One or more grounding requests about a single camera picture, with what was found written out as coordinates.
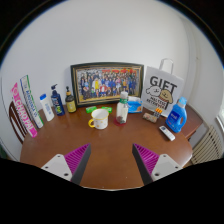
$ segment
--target white bottle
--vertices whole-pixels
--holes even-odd
[[[47,99],[46,94],[40,96],[40,103],[43,107],[44,114],[47,118],[47,121],[51,121],[54,118],[54,113],[51,109],[51,105]]]
[[[128,116],[128,93],[121,92],[120,102],[117,104],[116,120],[119,124],[126,123]]]

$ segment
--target white wall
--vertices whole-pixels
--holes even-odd
[[[165,4],[152,0],[66,1],[40,15],[11,46],[0,70],[3,101],[7,109],[10,89],[27,74],[40,110],[39,96],[50,96],[54,84],[65,103],[65,87],[72,89],[70,65],[129,62],[144,64],[146,71],[147,66],[158,68],[163,58],[172,59],[173,74],[186,80],[186,31],[179,16]],[[169,72],[170,65],[164,64],[164,70]],[[23,99],[20,84],[19,91]],[[3,119],[6,114],[0,117],[1,124]],[[4,143],[13,136],[11,129],[10,124],[0,126]],[[19,160],[21,144],[7,142],[7,148]]]
[[[209,126],[212,125],[221,139],[224,151],[223,129],[216,119],[223,100],[224,76],[222,62],[212,43],[200,28],[182,14],[178,14],[187,30],[189,41],[189,71],[183,94],[187,95],[188,104],[204,120],[204,123],[192,136],[190,144],[192,147],[196,146],[207,132]]]

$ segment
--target blue bottle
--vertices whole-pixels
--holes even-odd
[[[63,108],[63,105],[62,105],[62,102],[61,102],[61,96],[55,90],[56,85],[51,86],[51,89],[53,90],[52,95],[51,95],[51,100],[52,100],[52,103],[54,105],[54,109],[56,111],[56,114],[58,116],[62,116],[62,115],[65,114],[65,111],[64,111],[64,108]]]
[[[178,103],[173,106],[172,111],[166,119],[166,124],[176,133],[181,131],[181,128],[187,121],[187,113],[185,110],[186,103],[187,100],[184,97],[181,97]]]

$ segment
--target group photo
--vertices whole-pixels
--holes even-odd
[[[140,93],[141,66],[76,66],[73,74],[78,103],[119,100],[122,91]]]

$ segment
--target remote control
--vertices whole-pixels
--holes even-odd
[[[161,126],[159,129],[170,139],[170,141],[175,139],[175,136],[165,126]]]

